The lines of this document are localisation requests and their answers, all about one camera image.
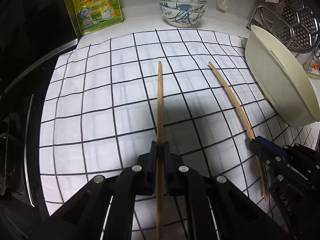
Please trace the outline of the perforated steel steamer tray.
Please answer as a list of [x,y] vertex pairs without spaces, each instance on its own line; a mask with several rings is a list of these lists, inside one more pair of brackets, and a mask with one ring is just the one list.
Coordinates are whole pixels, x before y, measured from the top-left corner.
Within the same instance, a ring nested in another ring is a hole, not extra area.
[[279,0],[270,3],[260,0],[284,19],[295,33],[295,40],[288,48],[295,53],[309,53],[319,45],[319,21],[303,0]]

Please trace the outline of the black stove cooktop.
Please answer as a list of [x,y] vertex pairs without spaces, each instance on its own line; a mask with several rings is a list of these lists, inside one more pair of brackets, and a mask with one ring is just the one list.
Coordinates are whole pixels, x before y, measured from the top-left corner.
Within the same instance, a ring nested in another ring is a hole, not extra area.
[[59,57],[79,39],[72,0],[1,0],[1,239],[28,239],[48,217],[41,115]]

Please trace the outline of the yellow seasoning pouch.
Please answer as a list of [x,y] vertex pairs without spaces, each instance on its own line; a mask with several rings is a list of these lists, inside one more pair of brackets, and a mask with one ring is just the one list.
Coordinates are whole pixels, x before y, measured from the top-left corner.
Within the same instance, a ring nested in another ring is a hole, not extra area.
[[119,0],[73,0],[81,35],[123,22]]

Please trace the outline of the bottom floral ceramic bowl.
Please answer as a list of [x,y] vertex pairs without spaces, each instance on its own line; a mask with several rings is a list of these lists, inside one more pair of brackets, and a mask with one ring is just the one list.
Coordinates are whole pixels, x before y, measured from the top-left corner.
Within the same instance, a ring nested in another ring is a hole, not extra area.
[[183,10],[170,9],[159,6],[163,18],[169,25],[178,28],[190,28],[192,25],[200,22],[204,16],[204,12],[188,12]]

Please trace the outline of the middle floral ceramic bowl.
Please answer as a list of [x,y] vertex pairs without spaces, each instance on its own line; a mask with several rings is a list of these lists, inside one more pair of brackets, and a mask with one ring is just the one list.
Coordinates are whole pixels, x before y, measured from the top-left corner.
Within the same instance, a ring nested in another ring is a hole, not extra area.
[[166,8],[187,12],[204,12],[206,8],[206,3],[159,1],[159,4]]

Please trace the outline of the cream round basin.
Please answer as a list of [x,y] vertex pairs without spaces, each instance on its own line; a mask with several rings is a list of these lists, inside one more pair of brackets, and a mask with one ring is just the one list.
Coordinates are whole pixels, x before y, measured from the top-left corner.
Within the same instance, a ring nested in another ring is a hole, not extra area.
[[312,84],[302,65],[277,38],[261,27],[251,26],[245,59],[264,95],[284,121],[293,127],[319,122],[319,103]]

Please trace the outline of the white black grid cloth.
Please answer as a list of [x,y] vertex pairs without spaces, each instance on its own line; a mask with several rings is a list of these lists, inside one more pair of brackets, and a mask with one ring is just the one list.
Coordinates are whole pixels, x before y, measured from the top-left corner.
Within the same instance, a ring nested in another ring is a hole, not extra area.
[[284,226],[247,134],[214,71],[237,98],[256,136],[315,144],[317,125],[290,126],[262,93],[245,59],[246,39],[212,30],[137,32],[58,57],[44,100],[39,143],[44,202],[52,215],[97,175],[117,176],[157,135],[157,73],[163,72],[164,136],[201,175],[227,177]]

